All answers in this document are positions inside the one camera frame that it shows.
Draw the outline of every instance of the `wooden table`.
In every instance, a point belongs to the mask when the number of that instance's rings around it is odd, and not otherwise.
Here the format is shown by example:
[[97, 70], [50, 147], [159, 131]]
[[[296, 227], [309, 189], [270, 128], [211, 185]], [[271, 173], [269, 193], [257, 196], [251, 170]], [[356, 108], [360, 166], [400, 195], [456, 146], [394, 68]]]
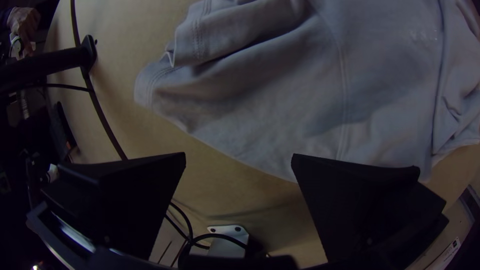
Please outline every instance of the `wooden table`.
[[[174, 199], [190, 217], [196, 235], [212, 224], [239, 223], [272, 255], [290, 254], [300, 267], [327, 261], [296, 183], [235, 161], [190, 137], [133, 99], [138, 72], [162, 57], [188, 6], [196, 0], [76, 1], [80, 38], [98, 40], [98, 60], [90, 73], [100, 104], [130, 158], [185, 152], [187, 167]], [[61, 0], [46, 49], [74, 46], [70, 1]], [[79, 69], [54, 74], [50, 83], [85, 86]], [[51, 89], [61, 101], [80, 152], [77, 163], [119, 160], [90, 97], [85, 92]], [[458, 149], [433, 170], [427, 186], [447, 200], [447, 208], [479, 174], [480, 146]]]

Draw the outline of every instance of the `human hand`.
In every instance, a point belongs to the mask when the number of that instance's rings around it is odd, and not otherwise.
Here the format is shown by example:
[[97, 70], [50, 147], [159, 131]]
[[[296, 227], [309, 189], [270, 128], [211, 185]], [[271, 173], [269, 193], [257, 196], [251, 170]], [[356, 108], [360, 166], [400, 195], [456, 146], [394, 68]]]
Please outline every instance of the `human hand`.
[[6, 21], [10, 31], [21, 38], [23, 43], [23, 55], [33, 54], [32, 40], [40, 22], [40, 13], [35, 8], [14, 7]]

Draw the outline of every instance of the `sweatshirt sleeve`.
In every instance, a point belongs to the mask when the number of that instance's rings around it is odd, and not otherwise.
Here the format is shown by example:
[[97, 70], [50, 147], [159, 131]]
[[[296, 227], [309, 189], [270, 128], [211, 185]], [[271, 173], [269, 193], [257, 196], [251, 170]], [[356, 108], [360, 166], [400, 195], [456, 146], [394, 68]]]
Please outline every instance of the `sweatshirt sleeve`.
[[0, 30], [7, 30], [9, 27], [7, 26], [7, 20], [9, 19], [10, 12], [12, 8], [0, 10]]

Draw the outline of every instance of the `metal mounting plate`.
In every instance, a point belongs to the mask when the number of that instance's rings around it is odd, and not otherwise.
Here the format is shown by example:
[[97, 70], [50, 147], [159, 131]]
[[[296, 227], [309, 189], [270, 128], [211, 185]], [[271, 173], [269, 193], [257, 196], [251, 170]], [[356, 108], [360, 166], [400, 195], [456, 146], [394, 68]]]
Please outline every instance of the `metal mounting plate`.
[[[220, 234], [233, 237], [245, 245], [249, 242], [249, 234], [244, 227], [237, 224], [213, 225], [207, 227], [211, 234]], [[243, 258], [245, 250], [225, 239], [214, 238], [211, 242], [207, 256], [223, 258]]]

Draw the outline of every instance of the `black wire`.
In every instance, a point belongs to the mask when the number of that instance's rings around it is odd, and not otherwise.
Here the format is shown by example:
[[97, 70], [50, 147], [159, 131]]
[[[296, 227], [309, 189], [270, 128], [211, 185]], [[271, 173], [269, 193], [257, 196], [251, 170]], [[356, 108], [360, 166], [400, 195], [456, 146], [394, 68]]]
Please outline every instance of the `black wire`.
[[173, 207], [185, 220], [186, 226], [188, 228], [188, 238], [187, 241], [189, 244], [193, 243], [194, 239], [194, 229], [192, 228], [192, 224], [190, 223], [189, 218], [187, 215], [180, 209], [180, 207], [176, 206], [173, 202], [170, 202], [170, 206]]
[[46, 100], [46, 99], [47, 99], [47, 98], [45, 97], [45, 94], [43, 93], [43, 91], [42, 91], [42, 90], [40, 90], [40, 89], [37, 89], [36, 91], [37, 91], [37, 92], [38, 92], [38, 93], [39, 93], [39, 94], [40, 94], [40, 95], [43, 97], [43, 99], [44, 99], [44, 100]]
[[202, 234], [200, 236], [197, 236], [193, 239], [193, 243], [197, 243], [198, 241], [201, 241], [201, 240], [204, 240], [204, 239], [207, 239], [207, 238], [220, 238], [220, 239], [225, 239], [225, 240], [228, 240], [234, 244], [236, 244], [237, 246], [243, 248], [243, 249], [247, 249], [247, 245], [238, 241], [237, 239], [231, 237], [231, 236], [228, 236], [228, 235], [225, 235], [225, 234], [219, 234], [219, 233], [206, 233], [206, 234]]
[[160, 258], [159, 258], [158, 261], [156, 262], [157, 264], [159, 264], [160, 261], [164, 258], [165, 253], [167, 253], [167, 250], [169, 250], [169, 247], [170, 247], [171, 244], [172, 244], [172, 241], [170, 241], [170, 243], [168, 243], [168, 245], [166, 246], [166, 248], [165, 248], [165, 250], [163, 251], [163, 253], [161, 254]]
[[[177, 224], [175, 224], [175, 222], [168, 216], [168, 215], [165, 215], [165, 219], [170, 222], [170, 224], [175, 228], [175, 230], [185, 239], [185, 240], [189, 240], [189, 237], [177, 226]], [[193, 243], [193, 245], [195, 247], [198, 247], [200, 249], [204, 249], [204, 250], [208, 250], [210, 249], [209, 246], [207, 245], [203, 245], [203, 244], [200, 244], [200, 243]]]
[[80, 86], [75, 86], [75, 85], [68, 85], [68, 84], [61, 84], [61, 83], [36, 83], [36, 84], [30, 84], [30, 85], [25, 85], [22, 86], [23, 89], [28, 89], [28, 88], [65, 88], [65, 89], [72, 89], [72, 90], [79, 90], [79, 91], [84, 91], [84, 92], [90, 92], [90, 89], [85, 88], [85, 87], [80, 87]]
[[[75, 41], [75, 46], [79, 47], [80, 46], [80, 35], [79, 35], [79, 28], [77, 25], [77, 14], [75, 12], [75, 0], [70, 0], [70, 16], [71, 16], [71, 28], [73, 30], [73, 40]], [[112, 128], [110, 128], [109, 122], [107, 121], [107, 118], [105, 117], [104, 111], [102, 110], [102, 107], [100, 106], [99, 99], [97, 98], [97, 95], [95, 94], [94, 90], [94, 85], [92, 83], [92, 80], [90, 79], [90, 75], [84, 68], [81, 69], [81, 75], [83, 77], [83, 80], [85, 81], [86, 88], [88, 89], [88, 93], [90, 94], [90, 99], [91, 103], [93, 104], [93, 107], [95, 108], [96, 114], [98, 118], [100, 119], [101, 125], [103, 126], [103, 129], [106, 132], [106, 135], [110, 139], [111, 144], [113, 145], [113, 148], [115, 148], [117, 154], [120, 156], [120, 159], [123, 161], [129, 160], [127, 155], [125, 155], [124, 150], [119, 144], [119, 141], [115, 137], [114, 132], [112, 131]]]

